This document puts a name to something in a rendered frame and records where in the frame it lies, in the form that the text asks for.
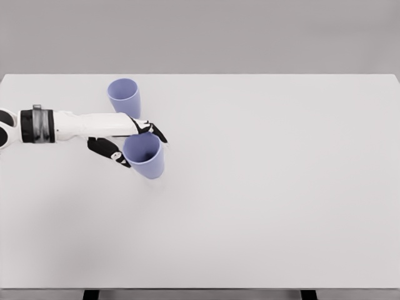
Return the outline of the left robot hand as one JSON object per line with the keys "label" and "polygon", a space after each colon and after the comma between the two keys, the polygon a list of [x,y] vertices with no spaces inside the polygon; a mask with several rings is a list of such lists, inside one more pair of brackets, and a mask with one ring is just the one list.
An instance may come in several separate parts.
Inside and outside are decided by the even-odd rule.
{"label": "left robot hand", "polygon": [[110,114],[105,121],[95,124],[94,132],[96,133],[94,136],[87,138],[87,148],[126,168],[131,168],[131,165],[128,163],[123,151],[112,141],[108,140],[107,137],[126,138],[132,135],[151,133],[157,136],[162,143],[168,143],[164,134],[153,122],[135,119],[123,112],[116,113],[116,116]]}

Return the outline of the lavender plastic cup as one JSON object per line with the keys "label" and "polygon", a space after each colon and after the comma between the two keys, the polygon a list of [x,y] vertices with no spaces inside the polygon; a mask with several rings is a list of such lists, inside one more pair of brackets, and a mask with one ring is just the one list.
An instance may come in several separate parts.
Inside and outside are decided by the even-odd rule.
{"label": "lavender plastic cup", "polygon": [[160,139],[152,133],[127,137],[122,153],[131,167],[145,178],[159,178],[164,171],[163,146]]}
{"label": "lavender plastic cup", "polygon": [[141,117],[141,96],[135,81],[121,78],[113,81],[107,88],[107,96],[117,113],[139,119]]}

